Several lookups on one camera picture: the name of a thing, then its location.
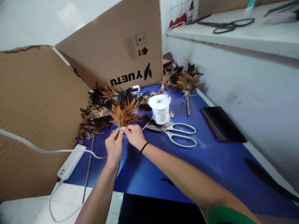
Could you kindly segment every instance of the wooden stick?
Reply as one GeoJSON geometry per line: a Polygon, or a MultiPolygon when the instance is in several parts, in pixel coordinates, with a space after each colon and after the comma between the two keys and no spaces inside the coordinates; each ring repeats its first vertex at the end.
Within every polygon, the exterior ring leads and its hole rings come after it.
{"type": "MultiPolygon", "coordinates": [[[[91,151],[93,151],[93,142],[91,143],[91,151]]],[[[83,193],[82,204],[84,204],[84,200],[85,200],[85,193],[86,193],[86,188],[87,188],[87,183],[88,183],[88,177],[89,177],[89,170],[90,170],[91,157],[92,157],[92,154],[90,154],[90,156],[89,156],[89,163],[88,163],[88,169],[87,169],[87,175],[86,175],[86,181],[85,181],[85,187],[84,187],[84,193],[83,193]]]]}
{"type": "Polygon", "coordinates": [[[187,94],[187,110],[188,110],[188,115],[191,115],[191,112],[190,112],[190,103],[189,103],[189,94],[187,94]]]}

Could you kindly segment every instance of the green sleeve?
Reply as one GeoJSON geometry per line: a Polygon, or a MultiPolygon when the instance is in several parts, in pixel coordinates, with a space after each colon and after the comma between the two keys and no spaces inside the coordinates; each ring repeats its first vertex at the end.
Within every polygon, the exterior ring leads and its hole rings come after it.
{"type": "Polygon", "coordinates": [[[211,208],[208,214],[209,224],[232,223],[232,224],[257,224],[247,216],[231,208],[217,206],[211,208]]]}

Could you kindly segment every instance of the black wristband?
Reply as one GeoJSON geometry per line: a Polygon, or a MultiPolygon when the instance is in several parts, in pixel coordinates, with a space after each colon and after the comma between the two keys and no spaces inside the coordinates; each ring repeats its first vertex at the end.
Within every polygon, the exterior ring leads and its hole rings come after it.
{"type": "Polygon", "coordinates": [[[142,153],[142,151],[144,150],[144,148],[146,147],[146,145],[148,144],[149,142],[146,142],[146,144],[142,147],[142,149],[140,150],[140,153],[142,153]]]}

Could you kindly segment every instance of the thread spool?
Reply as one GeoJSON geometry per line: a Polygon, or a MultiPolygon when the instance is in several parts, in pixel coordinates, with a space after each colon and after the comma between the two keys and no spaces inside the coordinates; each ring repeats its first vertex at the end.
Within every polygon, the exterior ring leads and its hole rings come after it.
{"type": "Polygon", "coordinates": [[[152,96],[149,106],[152,108],[153,117],[157,124],[166,124],[170,121],[169,105],[171,97],[168,94],[152,96]]]}

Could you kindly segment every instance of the blue table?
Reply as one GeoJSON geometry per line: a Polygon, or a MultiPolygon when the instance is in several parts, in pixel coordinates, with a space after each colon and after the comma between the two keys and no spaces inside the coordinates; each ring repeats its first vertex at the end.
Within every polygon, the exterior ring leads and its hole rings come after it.
{"type": "MultiPolygon", "coordinates": [[[[159,88],[159,85],[149,86],[142,88],[141,92],[157,91],[159,88]]],[[[216,141],[200,111],[202,107],[208,107],[208,105],[197,93],[190,98],[191,115],[188,116],[186,102],[181,106],[182,101],[186,101],[183,93],[172,90],[167,92],[171,95],[170,108],[175,112],[172,121],[194,126],[197,133],[192,137],[199,144],[194,148],[183,148],[170,142],[165,134],[145,129],[143,133],[148,142],[202,170],[232,192],[253,213],[299,218],[299,208],[291,200],[278,194],[250,170],[244,159],[249,158],[256,162],[257,160],[243,144],[216,141]]],[[[146,121],[140,121],[138,124],[143,127],[146,121]]],[[[93,151],[96,155],[107,156],[105,139],[110,135],[112,129],[115,127],[106,127],[102,129],[104,134],[95,136],[93,151]]],[[[92,140],[85,142],[87,149],[91,149],[92,140]]],[[[88,162],[89,153],[84,153],[65,183],[84,186],[88,162]]],[[[106,159],[92,157],[89,187],[95,185],[105,163],[106,159]]],[[[125,138],[114,191],[192,203],[176,187],[162,182],[161,178],[167,177],[125,138]]]]}

